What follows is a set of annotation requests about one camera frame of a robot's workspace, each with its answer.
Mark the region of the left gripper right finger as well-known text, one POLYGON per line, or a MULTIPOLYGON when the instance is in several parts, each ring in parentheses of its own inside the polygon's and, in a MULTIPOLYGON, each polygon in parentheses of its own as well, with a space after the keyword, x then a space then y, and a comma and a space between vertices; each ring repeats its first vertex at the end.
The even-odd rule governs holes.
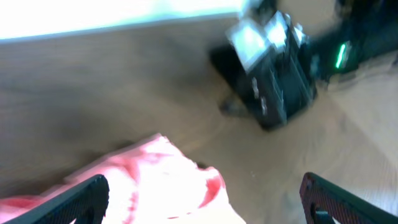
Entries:
POLYGON ((313 172, 304 174, 300 198, 308 224, 396 224, 397 217, 327 181, 313 172))

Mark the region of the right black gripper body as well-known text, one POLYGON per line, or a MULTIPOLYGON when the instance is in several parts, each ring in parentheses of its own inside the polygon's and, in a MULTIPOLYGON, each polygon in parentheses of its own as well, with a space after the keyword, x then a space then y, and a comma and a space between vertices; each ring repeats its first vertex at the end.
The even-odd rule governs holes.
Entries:
POLYGON ((210 62, 232 92, 220 103, 229 116, 254 118, 271 130, 308 109, 317 95, 300 63, 306 35, 290 16, 275 11, 263 21, 244 17, 226 32, 227 43, 210 50, 210 62))

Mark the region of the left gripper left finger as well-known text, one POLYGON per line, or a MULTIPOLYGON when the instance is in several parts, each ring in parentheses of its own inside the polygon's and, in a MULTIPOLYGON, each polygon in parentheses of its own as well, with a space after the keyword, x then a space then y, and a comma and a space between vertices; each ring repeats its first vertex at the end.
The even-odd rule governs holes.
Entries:
POLYGON ((6 224, 96 224, 109 204, 109 184, 96 174, 6 224))

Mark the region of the pink printed t-shirt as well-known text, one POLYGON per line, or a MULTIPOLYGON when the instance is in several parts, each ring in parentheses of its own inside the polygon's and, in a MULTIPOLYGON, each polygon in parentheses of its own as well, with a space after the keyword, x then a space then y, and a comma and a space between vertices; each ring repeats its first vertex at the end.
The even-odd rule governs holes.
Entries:
POLYGON ((5 223, 54 198, 95 174, 109 184, 103 223, 243 224, 231 206, 223 177, 214 167, 201 168, 169 139, 156 134, 109 153, 75 171, 40 195, 1 199, 5 223))

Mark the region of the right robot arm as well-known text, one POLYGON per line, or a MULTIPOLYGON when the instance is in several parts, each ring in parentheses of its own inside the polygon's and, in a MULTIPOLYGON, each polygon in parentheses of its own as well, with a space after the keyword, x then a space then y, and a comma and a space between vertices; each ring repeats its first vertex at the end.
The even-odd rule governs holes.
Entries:
POLYGON ((209 52, 232 89, 220 111, 252 117, 265 130, 279 128, 313 105, 318 83, 347 81, 360 66, 397 52, 396 1, 335 5, 339 22, 310 36, 277 1, 250 1, 226 42, 209 52))

